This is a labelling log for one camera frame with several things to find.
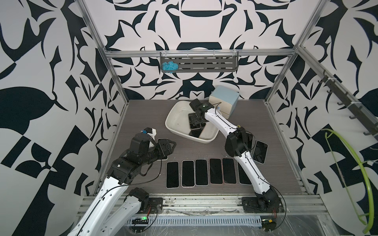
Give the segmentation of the phone pale blue case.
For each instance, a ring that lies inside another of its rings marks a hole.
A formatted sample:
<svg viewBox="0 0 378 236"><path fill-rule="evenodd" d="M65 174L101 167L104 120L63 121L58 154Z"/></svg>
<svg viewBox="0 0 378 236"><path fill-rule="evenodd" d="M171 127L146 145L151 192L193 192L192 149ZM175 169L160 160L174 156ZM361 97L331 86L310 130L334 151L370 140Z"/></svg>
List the phone pale blue case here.
<svg viewBox="0 0 378 236"><path fill-rule="evenodd" d="M168 162L166 164L166 188L178 188L179 184L179 163Z"/></svg>

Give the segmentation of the phone white case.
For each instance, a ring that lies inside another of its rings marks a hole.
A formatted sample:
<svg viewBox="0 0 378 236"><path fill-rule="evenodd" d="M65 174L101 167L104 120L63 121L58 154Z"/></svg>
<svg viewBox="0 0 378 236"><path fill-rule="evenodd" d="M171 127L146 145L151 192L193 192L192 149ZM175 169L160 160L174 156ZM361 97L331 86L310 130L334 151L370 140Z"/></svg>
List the phone white case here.
<svg viewBox="0 0 378 236"><path fill-rule="evenodd" d="M182 187L194 187L195 185L195 162L185 160L182 162Z"/></svg>

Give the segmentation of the phone dark case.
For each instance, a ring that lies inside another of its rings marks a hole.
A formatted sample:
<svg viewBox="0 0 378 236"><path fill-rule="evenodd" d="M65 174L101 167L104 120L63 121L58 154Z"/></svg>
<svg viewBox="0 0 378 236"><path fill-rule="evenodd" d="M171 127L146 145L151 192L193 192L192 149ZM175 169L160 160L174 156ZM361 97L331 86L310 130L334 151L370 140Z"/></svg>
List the phone dark case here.
<svg viewBox="0 0 378 236"><path fill-rule="evenodd" d="M209 160L210 165L210 183L211 184L223 184L222 166L220 159L211 158Z"/></svg>

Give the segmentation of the phone grey case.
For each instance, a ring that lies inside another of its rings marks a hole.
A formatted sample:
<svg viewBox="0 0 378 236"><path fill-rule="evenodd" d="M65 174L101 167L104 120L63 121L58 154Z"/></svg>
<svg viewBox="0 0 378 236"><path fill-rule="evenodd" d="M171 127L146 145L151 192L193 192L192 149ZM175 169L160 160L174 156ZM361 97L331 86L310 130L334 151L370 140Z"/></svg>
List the phone grey case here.
<svg viewBox="0 0 378 236"><path fill-rule="evenodd" d="M197 186L207 186L208 183L207 160L197 159L195 161L195 184Z"/></svg>

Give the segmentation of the phone pink case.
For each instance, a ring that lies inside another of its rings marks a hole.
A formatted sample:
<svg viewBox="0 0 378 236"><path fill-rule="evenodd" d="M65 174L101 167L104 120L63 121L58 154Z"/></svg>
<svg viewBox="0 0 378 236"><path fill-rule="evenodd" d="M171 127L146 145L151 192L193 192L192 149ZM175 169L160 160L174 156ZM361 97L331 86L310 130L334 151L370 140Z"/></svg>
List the phone pink case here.
<svg viewBox="0 0 378 236"><path fill-rule="evenodd" d="M239 176L239 183L244 185L251 185L251 181L249 177L247 176L246 172L243 170L242 166L237 163L238 167L238 176Z"/></svg>
<svg viewBox="0 0 378 236"><path fill-rule="evenodd" d="M226 184L236 184L236 172L234 160L231 158L224 158L222 160L223 167L223 181Z"/></svg>

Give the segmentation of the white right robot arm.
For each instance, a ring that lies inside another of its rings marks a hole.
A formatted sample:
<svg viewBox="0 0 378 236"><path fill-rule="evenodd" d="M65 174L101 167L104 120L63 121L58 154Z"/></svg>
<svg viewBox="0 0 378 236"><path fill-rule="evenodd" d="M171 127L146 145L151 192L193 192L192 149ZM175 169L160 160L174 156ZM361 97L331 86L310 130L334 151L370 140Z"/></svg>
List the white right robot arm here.
<svg viewBox="0 0 378 236"><path fill-rule="evenodd" d="M256 164L256 159L254 159L258 151L261 152L262 157L266 157L266 148L258 145L258 141L252 133L241 126L232 124L223 117L217 106L195 99L190 102L190 107L195 116L191 123L209 122L225 136L224 149L226 153L237 161L253 186L257 197L254 208L266 211L278 207L281 204L279 194L263 176Z"/></svg>

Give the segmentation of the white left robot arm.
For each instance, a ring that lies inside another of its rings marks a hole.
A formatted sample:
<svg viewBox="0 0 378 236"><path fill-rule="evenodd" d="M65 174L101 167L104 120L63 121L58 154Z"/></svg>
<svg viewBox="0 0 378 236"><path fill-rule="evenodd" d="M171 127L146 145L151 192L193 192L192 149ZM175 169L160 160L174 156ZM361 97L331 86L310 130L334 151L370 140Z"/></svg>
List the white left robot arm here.
<svg viewBox="0 0 378 236"><path fill-rule="evenodd" d="M149 193L133 180L143 166L167 158L177 146L167 138L156 139L156 134L148 127L132 138L130 147L112 162L100 191L69 235L113 236L134 215L152 208Z"/></svg>

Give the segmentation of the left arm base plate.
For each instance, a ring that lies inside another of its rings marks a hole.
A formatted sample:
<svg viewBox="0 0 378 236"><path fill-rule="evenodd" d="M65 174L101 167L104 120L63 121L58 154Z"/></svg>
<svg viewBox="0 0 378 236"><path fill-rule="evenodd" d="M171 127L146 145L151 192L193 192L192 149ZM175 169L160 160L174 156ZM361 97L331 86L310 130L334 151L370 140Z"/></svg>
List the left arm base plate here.
<svg viewBox="0 0 378 236"><path fill-rule="evenodd" d="M141 209L137 212L137 214L147 214L148 212L151 214L161 213L162 205L163 205L163 198L161 197L149 198L148 202L142 203Z"/></svg>

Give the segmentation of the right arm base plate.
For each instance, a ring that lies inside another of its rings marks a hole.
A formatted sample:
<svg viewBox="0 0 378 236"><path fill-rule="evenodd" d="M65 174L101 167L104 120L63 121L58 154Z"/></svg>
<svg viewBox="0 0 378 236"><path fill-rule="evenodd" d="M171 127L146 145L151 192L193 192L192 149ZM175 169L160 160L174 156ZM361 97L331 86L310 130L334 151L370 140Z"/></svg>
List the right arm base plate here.
<svg viewBox="0 0 378 236"><path fill-rule="evenodd" d="M279 213L284 212L280 198L267 200L264 197L242 197L241 205L245 213Z"/></svg>

